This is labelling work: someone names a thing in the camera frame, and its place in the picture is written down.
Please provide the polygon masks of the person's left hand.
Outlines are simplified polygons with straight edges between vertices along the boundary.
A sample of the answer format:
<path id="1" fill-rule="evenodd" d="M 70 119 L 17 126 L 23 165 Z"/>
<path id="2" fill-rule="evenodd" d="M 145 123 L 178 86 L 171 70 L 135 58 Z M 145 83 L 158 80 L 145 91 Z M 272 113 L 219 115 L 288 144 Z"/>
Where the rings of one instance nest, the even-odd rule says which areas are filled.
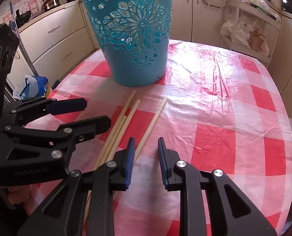
<path id="1" fill-rule="evenodd" d="M 20 204 L 29 199 L 30 196 L 30 185 L 23 186 L 8 186 L 8 201 L 12 205 Z"/>

